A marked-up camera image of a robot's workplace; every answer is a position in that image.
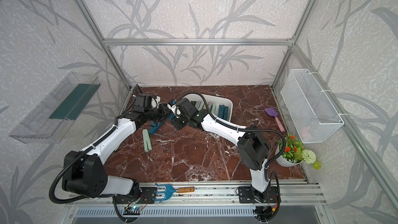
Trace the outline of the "white rectangular storage box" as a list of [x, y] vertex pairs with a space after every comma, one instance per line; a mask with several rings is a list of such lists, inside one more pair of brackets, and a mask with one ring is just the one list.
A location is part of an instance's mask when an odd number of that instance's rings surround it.
[[217, 104], [218, 107], [219, 107], [219, 105], [228, 106], [229, 112], [228, 112], [228, 120], [227, 121], [231, 122], [232, 111], [233, 111], [233, 103], [231, 100], [224, 98], [224, 97], [212, 96], [212, 95], [207, 95], [207, 94], [202, 94], [202, 96], [205, 98], [207, 103], [212, 103], [212, 106], [213, 106], [213, 104]]

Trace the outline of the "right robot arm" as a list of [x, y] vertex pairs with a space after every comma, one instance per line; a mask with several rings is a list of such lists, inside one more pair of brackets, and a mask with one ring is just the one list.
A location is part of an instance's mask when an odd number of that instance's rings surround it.
[[249, 127], [235, 125], [219, 118], [210, 110], [205, 98], [202, 98], [205, 107], [198, 110], [186, 97], [176, 103], [168, 103], [168, 108], [174, 118], [173, 125], [181, 130], [189, 125], [214, 133], [237, 146], [241, 161], [250, 169], [252, 197], [263, 203], [271, 196], [271, 180], [267, 176], [269, 165], [282, 156], [283, 150], [269, 158], [269, 146], [263, 132], [274, 133], [282, 140], [282, 149], [286, 148], [284, 135], [276, 130], [259, 129], [255, 125]]

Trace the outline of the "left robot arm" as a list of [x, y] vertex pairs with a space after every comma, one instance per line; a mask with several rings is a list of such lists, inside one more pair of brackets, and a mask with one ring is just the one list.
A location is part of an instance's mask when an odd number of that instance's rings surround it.
[[106, 198], [116, 195], [138, 199], [142, 191], [138, 181], [110, 176], [104, 164], [110, 155], [135, 131], [148, 121], [166, 120], [171, 111], [160, 97], [137, 94], [130, 109], [120, 114], [112, 127], [95, 142], [80, 151], [70, 151], [64, 168], [49, 189], [49, 199], [66, 204], [85, 198]]

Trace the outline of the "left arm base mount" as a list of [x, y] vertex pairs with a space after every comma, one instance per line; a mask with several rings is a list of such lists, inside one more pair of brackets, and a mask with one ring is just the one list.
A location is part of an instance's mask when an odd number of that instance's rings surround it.
[[155, 193], [157, 187], [142, 187], [138, 193], [129, 195], [116, 195], [116, 204], [154, 204]]

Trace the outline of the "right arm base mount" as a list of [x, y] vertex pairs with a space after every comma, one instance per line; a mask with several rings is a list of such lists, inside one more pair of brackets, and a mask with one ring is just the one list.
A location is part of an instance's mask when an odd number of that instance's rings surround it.
[[235, 191], [240, 203], [266, 203], [278, 204], [280, 202], [280, 190], [277, 186], [268, 186], [264, 192], [250, 187], [238, 187]]

